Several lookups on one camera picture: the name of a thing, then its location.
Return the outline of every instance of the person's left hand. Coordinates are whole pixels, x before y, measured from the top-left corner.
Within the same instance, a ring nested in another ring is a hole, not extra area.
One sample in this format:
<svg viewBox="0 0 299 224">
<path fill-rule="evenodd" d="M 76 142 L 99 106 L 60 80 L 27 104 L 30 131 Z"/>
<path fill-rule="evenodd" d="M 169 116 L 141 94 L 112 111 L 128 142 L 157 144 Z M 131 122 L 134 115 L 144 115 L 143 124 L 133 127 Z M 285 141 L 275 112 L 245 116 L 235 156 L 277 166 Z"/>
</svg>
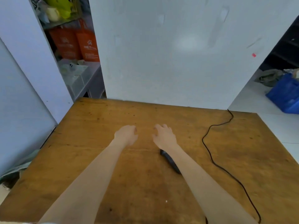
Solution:
<svg viewBox="0 0 299 224">
<path fill-rule="evenodd" d="M 126 125 L 120 128 L 114 134 L 114 143 L 123 145 L 124 147 L 134 144 L 138 139 L 136 126 Z"/>
</svg>

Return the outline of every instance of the hand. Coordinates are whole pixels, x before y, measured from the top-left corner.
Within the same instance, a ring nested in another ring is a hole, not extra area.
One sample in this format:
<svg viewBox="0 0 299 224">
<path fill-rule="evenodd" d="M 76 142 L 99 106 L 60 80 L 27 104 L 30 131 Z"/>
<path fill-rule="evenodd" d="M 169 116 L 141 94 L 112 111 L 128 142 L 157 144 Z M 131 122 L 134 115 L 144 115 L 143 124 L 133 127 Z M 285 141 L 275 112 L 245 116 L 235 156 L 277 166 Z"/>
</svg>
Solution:
<svg viewBox="0 0 299 224">
<path fill-rule="evenodd" d="M 117 145 L 122 145 L 123 147 L 132 145 L 138 139 L 138 135 L 135 134 L 136 132 L 136 126 L 123 126 L 115 132 L 114 139 L 112 142 Z"/>
<path fill-rule="evenodd" d="M 172 129 L 167 127 L 166 124 L 160 126 L 159 124 L 155 125 L 155 129 L 158 130 L 158 135 L 153 134 L 154 143 L 162 150 L 167 150 L 169 148 L 175 147 L 176 136 L 173 134 Z"/>
</svg>

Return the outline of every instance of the wooden surface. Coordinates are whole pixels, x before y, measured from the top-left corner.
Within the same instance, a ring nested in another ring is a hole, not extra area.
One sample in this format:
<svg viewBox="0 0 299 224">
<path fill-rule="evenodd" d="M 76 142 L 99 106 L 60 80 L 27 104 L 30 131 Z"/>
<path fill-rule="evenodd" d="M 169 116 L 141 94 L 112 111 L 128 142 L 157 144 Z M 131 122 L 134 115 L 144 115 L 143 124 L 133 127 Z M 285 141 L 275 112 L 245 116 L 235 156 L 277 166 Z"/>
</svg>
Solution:
<svg viewBox="0 0 299 224">
<path fill-rule="evenodd" d="M 257 114 L 233 114 L 231 123 L 212 128 L 206 138 L 215 161 L 245 185 L 262 223 L 298 223 L 299 165 Z M 96 223 L 204 223 L 183 177 L 152 141 L 156 123 L 171 126 L 178 144 L 257 220 L 243 189 L 212 165 L 201 143 L 211 124 L 229 118 L 225 110 L 82 98 L 2 203 L 0 220 L 38 221 L 114 132 L 135 124 L 139 139 L 122 152 Z"/>
</svg>

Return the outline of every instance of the person's right arm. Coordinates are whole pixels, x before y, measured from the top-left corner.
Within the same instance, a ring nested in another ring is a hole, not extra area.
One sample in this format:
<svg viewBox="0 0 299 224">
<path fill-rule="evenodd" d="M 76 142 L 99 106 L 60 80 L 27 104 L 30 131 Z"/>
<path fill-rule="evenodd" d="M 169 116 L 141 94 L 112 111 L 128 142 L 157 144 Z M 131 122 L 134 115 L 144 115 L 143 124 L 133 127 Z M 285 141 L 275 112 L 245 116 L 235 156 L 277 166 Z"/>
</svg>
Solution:
<svg viewBox="0 0 299 224">
<path fill-rule="evenodd" d="M 211 224 L 256 224 L 230 194 L 201 168 L 176 142 L 166 124 L 157 124 L 154 143 L 167 152 L 176 163 L 200 207 Z"/>
</svg>

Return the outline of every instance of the cord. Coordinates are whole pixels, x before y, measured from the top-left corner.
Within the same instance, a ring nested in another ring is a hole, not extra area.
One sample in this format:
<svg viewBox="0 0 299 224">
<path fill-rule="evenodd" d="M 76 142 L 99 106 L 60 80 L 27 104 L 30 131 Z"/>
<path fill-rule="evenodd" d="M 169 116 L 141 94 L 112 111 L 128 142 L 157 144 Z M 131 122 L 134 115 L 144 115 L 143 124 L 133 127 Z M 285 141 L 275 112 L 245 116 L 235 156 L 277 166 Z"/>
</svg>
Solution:
<svg viewBox="0 0 299 224">
<path fill-rule="evenodd" d="M 211 126 L 209 127 L 209 129 L 207 130 L 207 133 L 203 136 L 203 138 L 202 138 L 202 143 L 204 144 L 205 148 L 206 148 L 207 151 L 209 152 L 209 155 L 210 155 L 210 158 L 211 158 L 212 163 L 213 163 L 216 167 L 218 167 L 218 168 L 222 169 L 223 171 L 225 171 L 226 173 L 228 173 L 229 176 L 231 176 L 233 179 L 235 179 L 235 180 L 236 180 L 236 181 L 243 187 L 243 189 L 244 189 L 244 191 L 245 191 L 245 193 L 246 193 L 246 196 L 248 197 L 248 199 L 249 199 L 251 205 L 253 206 L 253 208 L 255 209 L 255 211 L 256 211 L 256 213 L 257 213 L 257 215 L 259 216 L 259 221 L 258 221 L 258 223 L 261 223 L 261 221 L 262 221 L 261 215 L 260 215 L 260 213 L 258 212 L 258 210 L 256 209 L 255 205 L 253 204 L 252 200 L 250 199 L 250 196 L 248 195 L 248 193 L 247 193 L 247 191 L 246 191 L 244 185 L 243 185 L 243 184 L 242 184 L 236 177 L 234 177 L 231 173 L 229 173 L 226 169 L 224 169 L 223 167 L 221 167 L 220 165 L 218 165 L 217 163 L 214 162 L 210 150 L 208 149 L 208 147 L 207 147 L 206 144 L 204 143 L 204 138 L 207 136 L 207 134 L 209 133 L 209 131 L 210 131 L 210 129 L 211 129 L 212 126 L 220 126 L 220 125 L 224 125 L 224 124 L 230 123 L 231 120 L 234 118 L 233 113 L 231 113 L 230 110 L 228 110 L 228 109 L 227 109 L 227 111 L 228 111 L 228 112 L 230 113 L 230 115 L 231 115 L 230 120 L 227 121 L 227 122 L 221 123 L 221 124 L 214 124 L 214 125 L 211 125 Z"/>
</svg>

